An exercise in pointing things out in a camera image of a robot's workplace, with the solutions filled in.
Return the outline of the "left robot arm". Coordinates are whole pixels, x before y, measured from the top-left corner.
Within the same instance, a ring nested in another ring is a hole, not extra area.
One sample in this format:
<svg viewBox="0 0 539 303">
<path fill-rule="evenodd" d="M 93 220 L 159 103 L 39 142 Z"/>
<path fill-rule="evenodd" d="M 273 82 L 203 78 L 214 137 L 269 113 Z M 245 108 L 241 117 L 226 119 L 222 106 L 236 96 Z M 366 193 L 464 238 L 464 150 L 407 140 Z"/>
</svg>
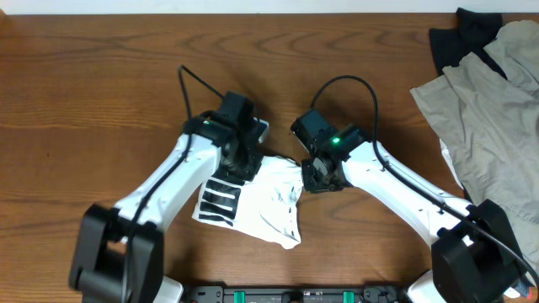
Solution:
<svg viewBox="0 0 539 303">
<path fill-rule="evenodd" d="M 186 123 L 165 161 L 111 208 L 84 213 L 69 285 L 84 302 L 180 302 L 184 286 L 163 272 L 164 235 L 189 197 L 217 172 L 250 181 L 264 120 L 245 124 L 197 116 Z"/>
</svg>

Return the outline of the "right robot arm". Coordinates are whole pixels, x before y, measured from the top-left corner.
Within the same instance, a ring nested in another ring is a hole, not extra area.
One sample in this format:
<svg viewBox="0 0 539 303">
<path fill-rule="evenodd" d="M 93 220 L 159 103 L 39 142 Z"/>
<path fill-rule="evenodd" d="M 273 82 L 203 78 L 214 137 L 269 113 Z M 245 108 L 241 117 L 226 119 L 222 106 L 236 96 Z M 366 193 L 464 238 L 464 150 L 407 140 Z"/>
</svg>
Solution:
<svg viewBox="0 0 539 303">
<path fill-rule="evenodd" d="M 430 247 L 432 268 L 412 283 L 412 302 L 497 302 L 536 272 L 523 258 L 505 212 L 447 194 L 387 153 L 355 125 L 294 126 L 307 150 L 306 191 L 358 188 L 381 201 Z"/>
</svg>

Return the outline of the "white t-shirt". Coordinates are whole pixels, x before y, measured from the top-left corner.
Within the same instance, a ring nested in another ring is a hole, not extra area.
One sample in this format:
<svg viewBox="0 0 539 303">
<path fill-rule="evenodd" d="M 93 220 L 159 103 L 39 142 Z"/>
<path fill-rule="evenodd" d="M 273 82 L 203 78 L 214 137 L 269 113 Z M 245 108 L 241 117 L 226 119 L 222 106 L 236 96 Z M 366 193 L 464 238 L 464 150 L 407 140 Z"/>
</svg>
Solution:
<svg viewBox="0 0 539 303">
<path fill-rule="evenodd" d="M 292 249 L 302 242 L 296 207 L 302 190 L 295 161 L 265 156 L 251 181 L 214 173 L 200 187 L 192 218 Z"/>
</svg>

